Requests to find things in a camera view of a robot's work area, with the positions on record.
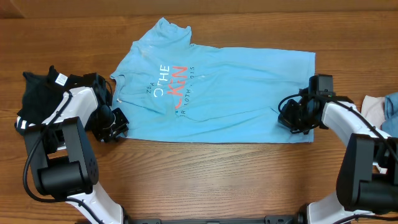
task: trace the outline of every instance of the wooden table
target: wooden table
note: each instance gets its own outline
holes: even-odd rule
[[[160,16],[0,20],[0,223],[73,223],[65,203],[31,200],[22,187],[25,145],[13,127],[23,71],[109,75]],[[192,42],[317,53],[318,73],[360,107],[365,95],[398,91],[398,12],[167,16]],[[332,131],[311,144],[96,142],[100,182],[133,218],[263,217],[294,213],[335,190],[345,153]]]

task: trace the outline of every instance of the white label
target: white label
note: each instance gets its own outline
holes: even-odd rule
[[[64,86],[65,83],[67,82],[68,77],[62,73],[60,73],[55,81],[55,83],[58,83],[61,86]]]

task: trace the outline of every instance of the white cloth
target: white cloth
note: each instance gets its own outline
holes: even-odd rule
[[[378,129],[381,129],[381,124],[386,121],[384,119],[384,102],[385,97],[365,96],[362,103],[362,116]]]

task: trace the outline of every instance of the blue t-shirt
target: blue t-shirt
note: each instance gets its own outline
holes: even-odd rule
[[[308,86],[315,54],[191,44],[162,18],[111,78],[128,138],[170,142],[312,142],[278,123],[281,99]]]

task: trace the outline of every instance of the blue cloth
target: blue cloth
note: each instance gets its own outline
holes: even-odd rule
[[[278,123],[278,103],[308,86],[315,54],[191,44],[159,20],[111,75],[128,138],[170,142],[312,142]]]
[[[398,138],[398,93],[386,96],[384,118],[386,121],[381,125],[381,129]]]

